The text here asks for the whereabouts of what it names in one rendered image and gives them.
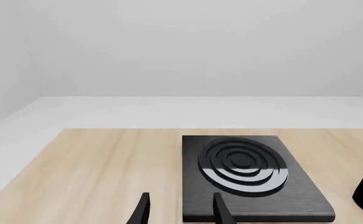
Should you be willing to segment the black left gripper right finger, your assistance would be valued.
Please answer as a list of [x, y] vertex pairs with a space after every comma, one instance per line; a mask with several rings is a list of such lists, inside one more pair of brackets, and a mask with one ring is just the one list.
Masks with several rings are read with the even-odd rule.
[[215, 224], [237, 224], [218, 192], [213, 194], [213, 215]]

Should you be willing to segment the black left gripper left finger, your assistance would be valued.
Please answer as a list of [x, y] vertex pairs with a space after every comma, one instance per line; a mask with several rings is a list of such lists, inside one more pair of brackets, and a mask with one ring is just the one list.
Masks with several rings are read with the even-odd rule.
[[148, 224], [150, 215], [150, 194], [144, 192], [126, 224]]

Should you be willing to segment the flat black stove plate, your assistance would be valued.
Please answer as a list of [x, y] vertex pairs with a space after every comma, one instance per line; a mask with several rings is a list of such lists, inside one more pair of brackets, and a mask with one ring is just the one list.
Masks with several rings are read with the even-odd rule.
[[220, 195], [236, 222], [333, 222], [336, 214], [277, 136], [183, 136], [184, 222], [213, 222]]

